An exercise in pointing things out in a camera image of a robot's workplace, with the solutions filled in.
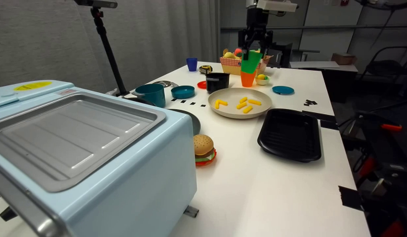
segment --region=hamburger bun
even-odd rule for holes
[[[196,166],[209,165],[215,159],[214,141],[206,135],[198,134],[193,137],[194,159]]]

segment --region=gray curtain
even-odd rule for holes
[[[218,0],[118,0],[104,26],[127,90],[185,65],[216,62]],[[0,0],[0,86],[54,79],[116,87],[89,7],[72,0]]]

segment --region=white plate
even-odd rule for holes
[[[244,106],[241,109],[237,109],[237,105],[240,103],[240,100],[243,97],[247,97],[247,106],[253,106],[253,109],[247,114],[243,113],[243,110],[247,106]],[[219,109],[215,109],[215,101],[217,101],[217,99],[226,101],[228,105],[219,105]],[[250,104],[248,102],[249,99],[260,101],[262,105]],[[227,88],[218,90],[208,97],[208,103],[213,111],[222,116],[233,119],[254,118],[265,113],[272,106],[272,100],[271,98],[269,98],[269,96],[261,93],[260,91],[247,88]]]

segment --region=tripod pole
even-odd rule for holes
[[[119,69],[117,67],[116,59],[111,50],[110,42],[108,42],[107,31],[105,30],[102,17],[103,12],[100,12],[98,7],[91,8],[91,14],[94,17],[95,26],[97,26],[97,32],[101,36],[102,44],[104,45],[105,52],[107,53],[108,61],[110,62],[111,69],[113,70],[114,78],[116,79],[117,86],[119,87],[120,95],[127,95],[128,92],[124,86],[123,80],[120,76]]]

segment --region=teal mug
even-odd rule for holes
[[[164,86],[161,84],[142,85],[137,87],[132,94],[142,99],[146,99],[158,107],[165,107]]]

